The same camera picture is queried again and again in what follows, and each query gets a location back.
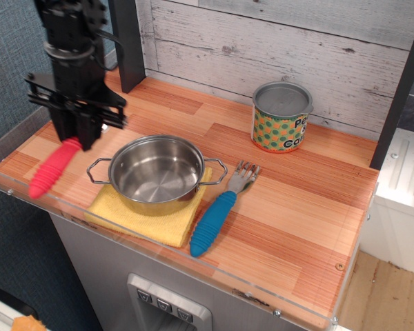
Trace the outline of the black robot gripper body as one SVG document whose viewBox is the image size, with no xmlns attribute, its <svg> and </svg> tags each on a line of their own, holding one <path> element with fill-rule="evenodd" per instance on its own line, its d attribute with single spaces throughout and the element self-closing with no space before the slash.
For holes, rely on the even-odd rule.
<svg viewBox="0 0 414 331">
<path fill-rule="evenodd" d="M 61 141 L 76 138 L 84 151 L 101 136 L 102 125 L 122 129 L 127 124 L 126 100 L 105 84 L 104 46 L 67 51 L 44 43 L 52 73 L 29 73 L 28 98 L 48 109 Z"/>
</svg>

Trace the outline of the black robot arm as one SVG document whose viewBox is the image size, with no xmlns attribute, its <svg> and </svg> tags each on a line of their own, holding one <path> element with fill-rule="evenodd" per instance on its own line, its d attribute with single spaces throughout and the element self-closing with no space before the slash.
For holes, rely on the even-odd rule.
<svg viewBox="0 0 414 331">
<path fill-rule="evenodd" d="M 43 48 L 52 73 L 30 73 L 30 102 L 48 109 L 61 141 L 75 138 L 84 151 L 101 136 L 103 125 L 123 128 L 126 100 L 105 84 L 108 71 L 103 31 L 106 6 L 100 1 L 35 1 L 46 31 Z"/>
</svg>

